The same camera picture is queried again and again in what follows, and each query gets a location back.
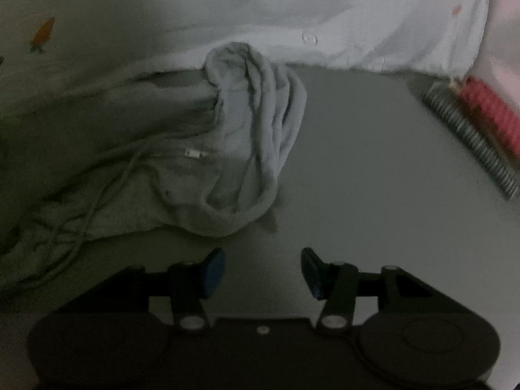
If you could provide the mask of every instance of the white fabric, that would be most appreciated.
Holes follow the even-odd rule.
[[[273,62],[463,75],[487,11],[488,0],[0,0],[0,116],[147,72],[200,68],[229,41]],[[52,17],[46,52],[30,53]]]

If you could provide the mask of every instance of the carrot print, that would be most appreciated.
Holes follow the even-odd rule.
[[[53,31],[55,18],[50,18],[47,22],[43,23],[38,32],[31,41],[31,52],[38,51],[38,53],[44,53],[43,45],[50,40],[50,34]]]

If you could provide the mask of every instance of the wrinkled cloth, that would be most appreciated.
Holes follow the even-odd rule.
[[[186,86],[135,81],[66,102],[96,122],[72,130],[86,129],[93,147],[104,139],[103,150],[20,222],[0,258],[0,291],[43,284],[84,241],[165,225],[223,237],[268,211],[301,125],[304,86],[240,43],[209,53],[204,73]]]

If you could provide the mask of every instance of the gray surface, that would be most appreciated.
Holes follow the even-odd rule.
[[[272,215],[223,240],[158,230],[85,248],[63,275],[5,307],[26,312],[5,316],[0,328],[2,347],[12,354],[0,362],[6,388],[27,388],[14,371],[29,382],[34,377],[23,340],[43,312],[126,265],[157,271],[217,245],[227,251],[227,272],[206,304],[213,315],[316,316],[321,304],[300,275],[304,246],[364,271],[397,264],[495,325],[502,353],[490,383],[514,388],[520,381],[518,202],[503,200],[399,77],[298,73],[308,90],[307,111]],[[164,301],[154,302],[166,312]],[[361,320],[373,301],[359,307]]]

